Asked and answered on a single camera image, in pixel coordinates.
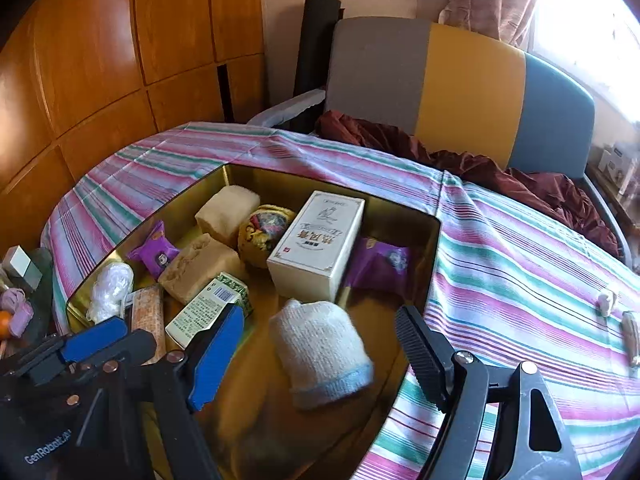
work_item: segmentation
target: white plastic bag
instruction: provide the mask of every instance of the white plastic bag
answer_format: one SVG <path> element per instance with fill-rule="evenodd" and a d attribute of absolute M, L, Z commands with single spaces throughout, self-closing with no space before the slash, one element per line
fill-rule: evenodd
<path fill-rule="evenodd" d="M 98 275 L 91 291 L 86 318 L 94 323 L 120 314 L 122 300 L 133 290 L 133 270 L 127 264 L 112 263 Z"/>

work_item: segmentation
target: maroon fabric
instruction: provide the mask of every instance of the maroon fabric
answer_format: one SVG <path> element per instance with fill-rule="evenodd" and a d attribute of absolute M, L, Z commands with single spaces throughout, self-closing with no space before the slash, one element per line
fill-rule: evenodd
<path fill-rule="evenodd" d="M 407 158 L 462 180 L 495 191 L 574 229 L 587 240 L 618 257 L 618 241 L 600 218 L 585 192 L 562 173 L 523 173 L 502 171 L 489 157 L 446 150 L 429 153 L 412 136 L 396 126 L 354 119 L 329 110 L 316 123 L 316 134 L 323 139 L 365 146 Z"/>

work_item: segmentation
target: wooden cabinet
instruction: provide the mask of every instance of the wooden cabinet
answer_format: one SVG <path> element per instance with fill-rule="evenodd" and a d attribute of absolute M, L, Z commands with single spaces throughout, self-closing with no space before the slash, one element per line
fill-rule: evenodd
<path fill-rule="evenodd" d="M 58 200 L 111 153 L 222 121 L 221 82 L 236 121 L 263 110 L 261 5 L 37 0 L 0 51 L 0 255 L 36 246 Z"/>

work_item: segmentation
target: barcode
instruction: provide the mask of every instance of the barcode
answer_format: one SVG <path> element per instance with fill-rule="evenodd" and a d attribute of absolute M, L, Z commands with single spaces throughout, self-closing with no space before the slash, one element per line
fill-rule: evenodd
<path fill-rule="evenodd" d="M 226 290 L 225 287 L 219 286 L 216 289 L 216 291 L 213 293 L 213 295 L 217 298 L 220 298 L 220 300 L 224 301 L 225 303 L 227 303 L 233 297 L 234 294 L 230 290 Z"/>

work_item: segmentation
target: sofa armrest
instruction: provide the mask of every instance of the sofa armrest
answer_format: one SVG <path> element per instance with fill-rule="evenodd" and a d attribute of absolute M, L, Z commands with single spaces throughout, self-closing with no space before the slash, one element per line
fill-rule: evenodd
<path fill-rule="evenodd" d="M 577 179 L 576 184 L 580 187 L 593 202 L 596 211 L 602 218 L 603 222 L 611 229 L 616 240 L 618 241 L 618 247 L 620 248 L 619 259 L 629 268 L 633 267 L 633 259 L 631 257 L 631 250 L 629 250 L 629 244 L 626 241 L 625 235 L 622 234 L 622 229 L 616 222 L 615 216 L 611 212 L 611 209 L 607 206 L 604 198 L 593 185 L 593 182 L 589 180 L 589 177 L 584 175 L 582 178 Z"/>
<path fill-rule="evenodd" d="M 307 108 L 320 104 L 324 101 L 324 95 L 324 90 L 319 88 L 310 90 L 260 112 L 255 117 L 252 117 L 247 124 L 268 127 L 282 124 L 297 117 Z"/>

